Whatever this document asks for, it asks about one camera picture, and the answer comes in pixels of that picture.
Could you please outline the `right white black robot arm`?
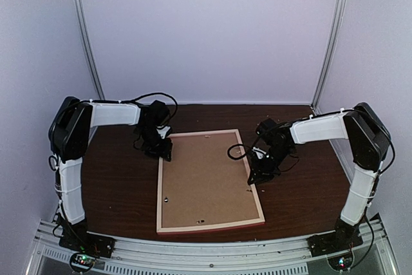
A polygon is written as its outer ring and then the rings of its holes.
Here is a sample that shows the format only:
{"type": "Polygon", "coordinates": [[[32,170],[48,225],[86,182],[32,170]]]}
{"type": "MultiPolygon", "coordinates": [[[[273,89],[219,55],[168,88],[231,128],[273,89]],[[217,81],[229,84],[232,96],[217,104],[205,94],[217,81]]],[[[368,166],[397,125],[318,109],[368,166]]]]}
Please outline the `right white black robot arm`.
{"type": "Polygon", "coordinates": [[[354,163],[348,197],[330,236],[330,245],[345,249],[373,200],[387,152],[393,147],[389,131],[366,102],[352,109],[341,109],[323,115],[276,123],[262,121],[256,129],[257,139],[268,150],[252,146],[247,151],[251,160],[248,184],[261,184],[280,174],[280,164],[295,151],[296,145],[323,140],[345,139],[350,143],[354,163]]]}

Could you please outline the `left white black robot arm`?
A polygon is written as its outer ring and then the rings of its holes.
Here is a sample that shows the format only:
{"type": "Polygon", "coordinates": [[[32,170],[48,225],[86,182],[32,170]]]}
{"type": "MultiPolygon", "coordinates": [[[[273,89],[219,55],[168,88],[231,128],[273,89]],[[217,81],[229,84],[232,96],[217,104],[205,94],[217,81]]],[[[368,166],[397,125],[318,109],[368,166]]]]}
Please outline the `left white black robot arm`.
{"type": "Polygon", "coordinates": [[[92,237],[87,233],[87,220],[82,206],[81,170],[89,146],[90,131],[102,126],[133,126],[139,150],[147,156],[171,161],[173,143],[170,121],[176,110],[154,100],[142,104],[131,100],[80,100],[66,97],[48,131],[50,167],[56,172],[55,190],[59,197],[64,234],[79,252],[88,251],[92,237]]]}

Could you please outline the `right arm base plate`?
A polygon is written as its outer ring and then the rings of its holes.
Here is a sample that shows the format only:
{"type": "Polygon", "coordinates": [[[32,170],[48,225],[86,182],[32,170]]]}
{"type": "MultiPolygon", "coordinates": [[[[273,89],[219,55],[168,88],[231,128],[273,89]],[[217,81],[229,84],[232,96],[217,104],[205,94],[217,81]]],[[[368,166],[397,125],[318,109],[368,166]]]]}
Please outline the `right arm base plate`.
{"type": "Polygon", "coordinates": [[[306,239],[312,257],[333,254],[339,251],[347,251],[352,247],[363,244],[361,236],[355,234],[346,238],[340,237],[336,231],[326,234],[315,234],[306,239]]]}

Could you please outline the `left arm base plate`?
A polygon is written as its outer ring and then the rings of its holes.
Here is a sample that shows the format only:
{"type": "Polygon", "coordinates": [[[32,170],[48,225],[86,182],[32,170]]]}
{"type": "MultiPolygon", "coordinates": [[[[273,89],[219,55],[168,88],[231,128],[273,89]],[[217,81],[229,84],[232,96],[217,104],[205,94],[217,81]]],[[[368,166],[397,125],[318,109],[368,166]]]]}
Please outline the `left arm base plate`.
{"type": "Polygon", "coordinates": [[[110,258],[115,246],[115,239],[97,234],[77,233],[64,230],[59,246],[90,256],[110,258]]]}

